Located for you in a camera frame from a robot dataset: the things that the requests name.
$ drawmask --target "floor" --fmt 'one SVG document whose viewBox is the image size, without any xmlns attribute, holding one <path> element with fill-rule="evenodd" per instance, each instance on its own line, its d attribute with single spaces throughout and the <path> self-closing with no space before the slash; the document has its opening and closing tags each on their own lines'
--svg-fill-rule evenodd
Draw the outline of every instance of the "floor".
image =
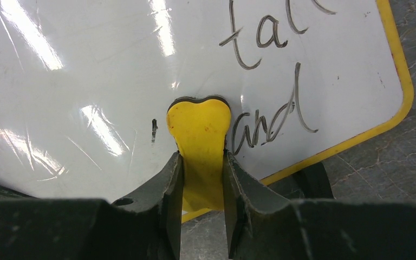
<svg viewBox="0 0 416 260">
<path fill-rule="evenodd" d="M 337 199 L 416 202 L 416 0 L 390 0 L 414 83 L 414 104 L 396 128 L 323 161 Z M 280 193 L 286 181 L 271 188 Z M 224 215 L 210 212 L 185 223 L 181 260 L 227 259 Z"/>
</svg>

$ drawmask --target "yellow border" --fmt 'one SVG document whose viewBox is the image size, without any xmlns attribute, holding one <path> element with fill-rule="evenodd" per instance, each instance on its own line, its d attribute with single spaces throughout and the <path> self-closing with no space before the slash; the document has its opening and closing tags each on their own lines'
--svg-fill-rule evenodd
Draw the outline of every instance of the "yellow border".
<svg viewBox="0 0 416 260">
<path fill-rule="evenodd" d="M 361 133 L 347 141 L 344 141 L 336 146 L 333 146 L 323 152 L 316 154 L 310 158 L 307 158 L 301 162 L 298 162 L 284 170 L 281 170 L 271 176 L 262 180 L 262 183 L 269 185 L 278 180 L 281 180 L 291 174 L 307 167 L 312 164 L 315 164 L 319 161 L 322 161 L 336 153 L 340 153 L 346 149 L 349 149 L 352 146 L 355 146 L 361 142 L 364 142 L 376 135 L 384 133 L 396 125 L 398 125 L 407 115 L 409 110 L 412 107 L 412 101 L 414 99 L 414 88 L 412 86 L 411 75 L 409 74 L 409 69 L 407 67 L 406 58 L 404 57 L 404 52 L 402 50 L 401 41 L 399 40 L 398 30 L 394 21 L 392 9 L 390 7 L 390 2 L 388 0 L 377 0 L 377 6 L 379 8 L 380 17 L 382 19 L 383 27 L 385 29 L 385 34 L 387 35 L 388 43 L 390 45 L 390 50 L 393 55 L 393 60 L 398 72 L 399 80 L 401 82 L 402 88 L 402 105 L 397 112 L 397 114 L 392 117 L 389 121 L 378 125 L 364 133 Z M 209 212 L 209 209 L 199 210 L 197 212 L 190 212 L 183 215 L 183 223 L 196 218 L 200 215 L 203 215 Z"/>
</svg>

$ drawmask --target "black marker mark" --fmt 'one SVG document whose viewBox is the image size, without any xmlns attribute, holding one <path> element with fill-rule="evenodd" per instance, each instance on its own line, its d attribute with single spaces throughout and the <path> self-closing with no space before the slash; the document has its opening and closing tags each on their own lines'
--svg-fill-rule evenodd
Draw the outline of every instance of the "black marker mark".
<svg viewBox="0 0 416 260">
<path fill-rule="evenodd" d="M 240 57 L 240 51 L 238 50 L 237 37 L 241 29 L 238 31 L 235 29 L 235 16 L 233 15 L 233 0 L 229 1 L 229 14 L 230 14 L 230 27 L 232 29 L 232 35 L 229 36 L 227 39 L 223 40 L 222 42 L 220 42 L 219 45 L 224 46 L 228 42 L 233 41 L 233 51 L 235 52 L 235 57 L 237 58 L 238 64 L 240 64 L 240 66 L 246 70 L 255 69 L 257 68 L 257 66 L 260 65 L 262 58 L 260 58 L 259 61 L 256 62 L 256 64 L 254 64 L 253 66 L 248 66 L 243 62 L 242 58 Z"/>
<path fill-rule="evenodd" d="M 261 43 L 261 33 L 262 33 L 262 28 L 264 27 L 264 23 L 269 20 L 270 22 L 272 22 L 273 24 L 273 28 L 272 28 L 272 36 L 270 37 L 270 39 L 266 42 L 266 43 Z M 284 48 L 286 47 L 286 45 L 288 45 L 288 41 L 284 41 L 283 43 L 280 43 L 280 40 L 278 39 L 278 20 L 275 19 L 273 16 L 271 15 L 266 15 L 264 17 L 262 17 L 261 21 L 259 22 L 259 25 L 257 27 L 257 32 L 256 32 L 256 44 L 259 48 L 266 48 L 269 45 L 272 44 L 272 42 L 275 42 L 276 47 L 278 48 Z"/>
<path fill-rule="evenodd" d="M 312 2 L 313 4 L 315 4 L 315 5 L 316 5 L 316 7 L 317 7 L 320 11 L 322 11 L 323 13 L 325 13 L 325 14 L 328 14 L 328 15 L 335 15 L 335 14 L 336 14 L 336 12 L 333 12 L 333 11 L 331 11 L 331 10 L 328 10 L 328 9 L 326 9 L 324 6 L 322 6 L 322 5 L 318 2 L 318 0 L 311 0 L 311 2 Z M 295 32 L 295 33 L 297 33 L 297 34 L 304 34 L 304 33 L 308 30 L 308 27 L 307 27 L 307 28 L 305 28 L 305 29 L 303 29 L 303 30 L 299 30 L 299 29 L 296 27 L 296 25 L 294 24 L 294 21 L 293 21 L 293 16 L 291 15 L 291 4 L 290 4 L 290 0 L 286 0 L 286 14 L 288 15 L 288 22 L 289 22 L 289 26 L 291 26 L 291 29 L 292 29 L 292 31 L 293 31 L 293 32 Z"/>
<path fill-rule="evenodd" d="M 313 4 L 315 4 L 316 5 L 316 7 L 318 7 L 318 9 L 320 10 L 320 11 L 322 11 L 323 13 L 325 13 L 325 14 L 328 14 L 328 15 L 335 15 L 336 14 L 336 12 L 333 12 L 333 11 L 331 11 L 331 10 L 328 10 L 328 9 L 326 9 L 326 8 L 324 8 L 324 6 L 322 6 L 317 0 L 311 0 L 312 1 L 312 3 Z"/>
<path fill-rule="evenodd" d="M 293 32 L 295 32 L 297 34 L 304 34 L 308 30 L 308 27 L 307 27 L 307 28 L 303 29 L 302 31 L 300 31 L 296 27 L 296 25 L 294 24 L 293 17 L 291 15 L 290 0 L 286 0 L 286 14 L 288 15 L 288 23 L 289 23 L 289 26 L 291 26 L 291 29 L 292 29 Z"/>
<path fill-rule="evenodd" d="M 284 104 L 282 106 L 282 108 L 287 108 L 288 107 L 288 103 Z M 295 107 L 295 103 L 293 102 L 291 104 L 291 111 L 289 113 L 292 113 L 294 111 L 294 107 Z M 251 134 L 250 134 L 250 127 L 248 125 L 245 126 L 244 130 L 243 130 L 243 135 L 242 135 L 242 139 L 240 140 L 240 145 L 237 147 L 237 149 L 235 149 L 235 136 L 237 135 L 237 128 L 238 128 L 238 124 L 240 123 L 240 120 L 242 118 L 244 118 L 245 116 L 250 116 L 251 114 L 248 112 L 242 113 L 240 116 L 237 117 L 237 119 L 235 120 L 235 122 L 233 123 L 233 128 L 232 128 L 232 152 L 234 155 L 237 155 L 238 152 L 240 152 L 240 149 L 243 146 L 243 142 L 246 139 L 246 143 L 248 144 L 248 146 L 250 148 L 254 148 L 258 141 L 259 141 L 259 125 L 262 124 L 262 129 L 264 131 L 265 134 L 267 134 L 268 132 L 268 127 L 267 127 L 267 121 L 265 119 L 264 116 L 259 117 L 259 109 L 256 110 L 256 115 L 255 115 L 255 128 L 254 128 L 254 133 L 252 135 L 252 139 L 251 139 Z"/>
<path fill-rule="evenodd" d="M 155 142 L 155 135 L 157 134 L 157 119 L 152 119 L 152 142 Z"/>
<path fill-rule="evenodd" d="M 255 130 L 253 133 L 253 138 L 251 139 L 250 136 L 250 128 L 248 125 L 245 126 L 244 131 L 243 131 L 243 135 L 242 138 L 240 140 L 240 144 L 237 148 L 235 148 L 235 136 L 237 134 L 237 128 L 238 128 L 238 124 L 240 123 L 240 120 L 242 118 L 244 118 L 245 116 L 250 116 L 250 113 L 246 112 L 246 113 L 242 113 L 240 116 L 237 117 L 237 119 L 235 120 L 235 123 L 233 124 L 233 129 L 232 129 L 232 153 L 234 155 L 237 155 L 238 152 L 240 151 L 240 149 L 242 148 L 243 142 L 246 139 L 246 142 L 248 143 L 248 146 L 251 148 L 254 148 L 255 145 L 257 145 L 258 142 L 258 135 L 259 135 L 259 125 L 262 124 L 262 128 L 264 133 L 266 133 L 266 138 L 265 138 L 265 143 L 262 143 L 261 145 L 265 145 L 267 142 L 273 142 L 275 140 L 275 138 L 278 136 L 281 128 L 283 127 L 284 122 L 286 121 L 286 118 L 288 117 L 288 115 L 290 113 L 292 113 L 294 111 L 294 107 L 296 107 L 297 110 L 297 115 L 299 118 L 299 122 L 301 123 L 301 126 L 310 133 L 316 133 L 318 131 L 318 129 L 310 129 L 307 124 L 304 121 L 304 118 L 302 117 L 302 112 L 301 112 L 301 107 L 300 107 L 300 103 L 299 103 L 299 74 L 300 74 L 300 70 L 301 70 L 301 64 L 299 62 L 296 63 L 296 68 L 294 71 L 294 88 L 292 89 L 292 94 L 291 97 L 289 98 L 288 103 L 284 104 L 281 108 L 279 108 L 279 110 L 275 113 L 274 118 L 272 119 L 272 122 L 270 123 L 270 127 L 267 127 L 267 122 L 264 116 L 259 117 L 259 110 L 256 110 L 256 115 L 255 115 Z M 280 116 L 280 114 L 286 109 L 286 112 L 284 113 L 283 119 L 280 122 L 280 125 L 278 126 L 278 128 L 275 131 L 272 131 L 274 124 L 276 122 L 276 120 L 278 119 L 278 117 Z"/>
</svg>

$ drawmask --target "yellow plastic piece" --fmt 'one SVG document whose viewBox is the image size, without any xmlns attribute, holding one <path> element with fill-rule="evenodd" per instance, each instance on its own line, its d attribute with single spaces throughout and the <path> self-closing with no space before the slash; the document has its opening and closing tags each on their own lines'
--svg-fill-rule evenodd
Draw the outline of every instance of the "yellow plastic piece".
<svg viewBox="0 0 416 260">
<path fill-rule="evenodd" d="M 224 102 L 181 101 L 167 113 L 168 130 L 184 162 L 183 210 L 223 210 L 222 167 L 230 109 Z"/>
</svg>

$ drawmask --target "whiteboard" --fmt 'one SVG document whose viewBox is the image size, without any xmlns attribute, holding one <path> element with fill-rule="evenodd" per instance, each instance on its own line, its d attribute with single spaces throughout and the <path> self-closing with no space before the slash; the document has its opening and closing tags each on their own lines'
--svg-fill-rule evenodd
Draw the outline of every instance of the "whiteboard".
<svg viewBox="0 0 416 260">
<path fill-rule="evenodd" d="M 270 127 L 293 103 L 236 155 L 263 179 L 391 128 L 405 89 L 374 0 L 0 0 L 0 185 L 114 201 L 177 150 L 174 99 L 213 94 L 232 110 L 228 149 L 242 113 L 235 149 L 256 111 Z"/>
</svg>

